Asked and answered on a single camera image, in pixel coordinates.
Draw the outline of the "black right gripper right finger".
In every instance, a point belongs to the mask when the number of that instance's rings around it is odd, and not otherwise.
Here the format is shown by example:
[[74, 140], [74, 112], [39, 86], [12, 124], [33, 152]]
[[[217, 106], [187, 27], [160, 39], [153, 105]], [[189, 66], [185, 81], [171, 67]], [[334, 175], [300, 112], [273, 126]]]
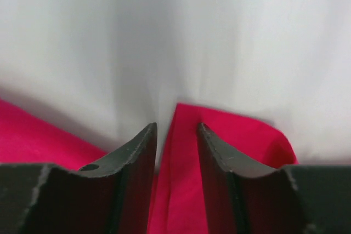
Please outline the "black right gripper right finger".
[[209, 233], [350, 233], [350, 166], [275, 169], [203, 123], [197, 145]]

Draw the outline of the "pink t shirt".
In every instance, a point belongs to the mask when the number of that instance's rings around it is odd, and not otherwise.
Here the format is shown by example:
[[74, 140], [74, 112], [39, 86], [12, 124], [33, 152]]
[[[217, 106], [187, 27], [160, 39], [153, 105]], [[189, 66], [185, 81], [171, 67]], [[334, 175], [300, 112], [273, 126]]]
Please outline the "pink t shirt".
[[[178, 104], [154, 178], [148, 233], [207, 233], [196, 128], [207, 124], [224, 141], [273, 168], [296, 164], [283, 133], [251, 117]], [[53, 162], [78, 169], [104, 152], [24, 110], [1, 101], [1, 161]]]

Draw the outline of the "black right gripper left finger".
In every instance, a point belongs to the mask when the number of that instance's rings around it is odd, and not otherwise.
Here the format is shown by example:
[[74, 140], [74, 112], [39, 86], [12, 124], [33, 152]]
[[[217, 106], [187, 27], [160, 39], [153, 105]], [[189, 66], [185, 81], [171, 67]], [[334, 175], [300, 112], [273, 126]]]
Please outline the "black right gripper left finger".
[[1, 233], [145, 233], [157, 125], [78, 171], [1, 165]]

